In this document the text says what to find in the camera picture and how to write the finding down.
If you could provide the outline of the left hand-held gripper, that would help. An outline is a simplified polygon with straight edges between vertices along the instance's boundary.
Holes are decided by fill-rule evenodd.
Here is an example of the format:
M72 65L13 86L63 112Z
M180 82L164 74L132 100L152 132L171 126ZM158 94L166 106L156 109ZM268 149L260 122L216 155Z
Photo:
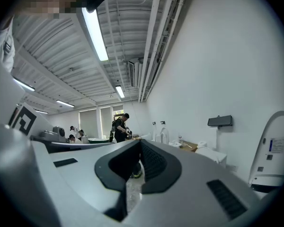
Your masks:
M27 137L39 136L41 132L53 130L47 119L27 103L23 103L20 107L11 123L11 128L19 130Z

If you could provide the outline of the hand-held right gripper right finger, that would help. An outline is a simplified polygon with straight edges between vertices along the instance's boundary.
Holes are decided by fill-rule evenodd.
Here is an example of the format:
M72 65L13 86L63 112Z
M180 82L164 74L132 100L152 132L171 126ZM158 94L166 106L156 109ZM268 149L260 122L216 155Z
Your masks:
M197 153L141 140L142 198L125 218L133 227L250 227L265 209L227 169Z

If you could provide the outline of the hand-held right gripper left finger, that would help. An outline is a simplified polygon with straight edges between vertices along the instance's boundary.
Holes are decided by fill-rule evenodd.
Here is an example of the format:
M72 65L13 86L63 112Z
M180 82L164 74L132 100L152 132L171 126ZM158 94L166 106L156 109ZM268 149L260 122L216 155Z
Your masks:
M69 152L48 153L45 145L33 141L41 178L55 208L60 227L139 227L140 204L128 213L126 182L110 176L103 156L120 155L136 149L139 142L123 143Z

